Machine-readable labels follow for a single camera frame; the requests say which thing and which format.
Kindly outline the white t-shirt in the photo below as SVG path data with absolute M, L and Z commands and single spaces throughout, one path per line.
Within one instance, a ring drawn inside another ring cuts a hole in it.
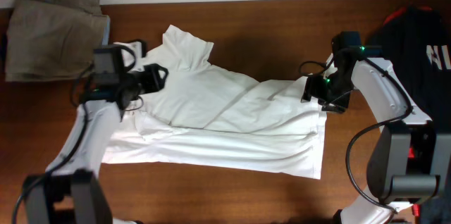
M 307 80 L 257 81 L 209 62 L 211 42 L 170 26 L 144 58 L 168 70 L 113 133 L 104 163 L 186 163 L 319 179 L 326 114 Z

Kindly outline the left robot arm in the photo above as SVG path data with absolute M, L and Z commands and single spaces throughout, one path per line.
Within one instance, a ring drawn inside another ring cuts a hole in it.
M 146 53 L 141 39 L 93 51 L 92 64 L 79 75 L 87 81 L 73 102 L 77 117 L 65 144 L 44 173 L 23 183 L 16 203 L 25 206 L 29 223 L 119 223 L 99 184 L 99 169 L 130 104 L 165 86 L 168 70 L 144 64 Z

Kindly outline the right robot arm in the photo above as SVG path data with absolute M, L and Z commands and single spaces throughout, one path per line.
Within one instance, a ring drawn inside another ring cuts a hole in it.
M 331 48 L 321 71 L 305 75 L 302 101 L 316 99 L 322 111 L 344 113 L 351 92 L 358 90 L 376 119 L 347 145 L 345 167 L 359 196 L 337 210 L 332 223 L 390 223 L 400 211 L 443 195 L 450 131 L 415 103 L 380 46 L 362 45 L 358 32 L 341 32 L 332 38 Z M 381 134 L 367 164 L 367 186 L 361 189 L 352 174 L 351 150 L 375 129 Z

